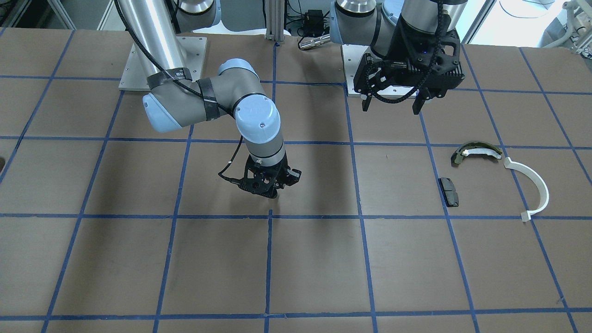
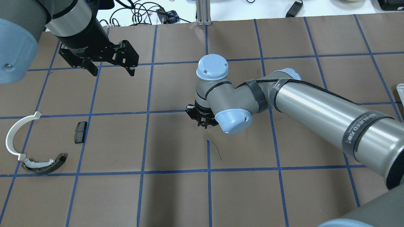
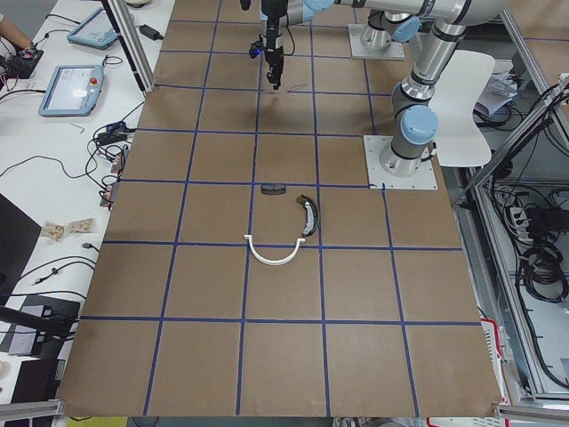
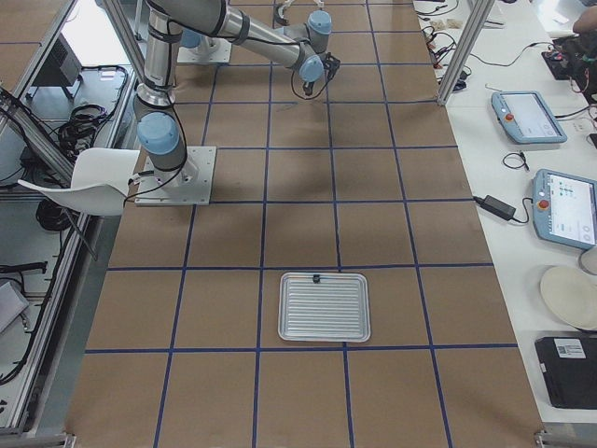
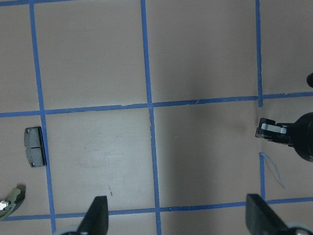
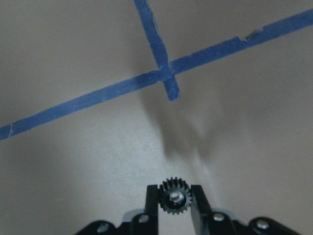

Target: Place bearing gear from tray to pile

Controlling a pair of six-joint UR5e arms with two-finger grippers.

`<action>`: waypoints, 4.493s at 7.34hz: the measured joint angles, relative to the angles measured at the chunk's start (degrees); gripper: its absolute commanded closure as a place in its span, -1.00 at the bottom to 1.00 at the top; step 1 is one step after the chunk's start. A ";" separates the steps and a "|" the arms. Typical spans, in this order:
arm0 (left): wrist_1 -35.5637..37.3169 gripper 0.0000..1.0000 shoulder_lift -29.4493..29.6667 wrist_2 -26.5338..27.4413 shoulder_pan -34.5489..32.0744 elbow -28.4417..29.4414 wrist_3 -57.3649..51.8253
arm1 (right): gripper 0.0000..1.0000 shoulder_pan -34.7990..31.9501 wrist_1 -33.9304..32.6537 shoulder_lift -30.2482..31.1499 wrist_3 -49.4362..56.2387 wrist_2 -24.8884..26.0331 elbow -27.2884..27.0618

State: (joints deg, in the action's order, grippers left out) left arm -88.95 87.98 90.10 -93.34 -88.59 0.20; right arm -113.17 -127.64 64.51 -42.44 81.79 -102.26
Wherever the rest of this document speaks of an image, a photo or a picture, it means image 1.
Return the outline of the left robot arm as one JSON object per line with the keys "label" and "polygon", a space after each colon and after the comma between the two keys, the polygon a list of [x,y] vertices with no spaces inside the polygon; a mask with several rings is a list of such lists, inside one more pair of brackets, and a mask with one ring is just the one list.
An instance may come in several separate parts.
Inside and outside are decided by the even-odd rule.
{"label": "left robot arm", "polygon": [[465,0],[335,0],[330,7],[334,43],[367,46],[353,78],[362,110],[372,99],[402,103],[412,95],[414,114],[465,80],[456,24]]}

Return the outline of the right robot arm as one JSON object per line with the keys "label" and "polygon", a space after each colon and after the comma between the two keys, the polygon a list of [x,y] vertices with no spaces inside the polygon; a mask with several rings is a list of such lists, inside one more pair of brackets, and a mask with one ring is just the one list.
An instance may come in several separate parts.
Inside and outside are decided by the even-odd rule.
{"label": "right robot arm", "polygon": [[300,181],[302,172],[288,165],[280,113],[250,63],[233,58],[214,77],[194,80],[191,74],[176,27],[184,32],[218,24],[217,0],[117,0],[115,6],[140,53],[148,86],[142,103],[155,130],[164,133],[229,115],[249,157],[241,179],[219,172],[222,179],[266,198]]}

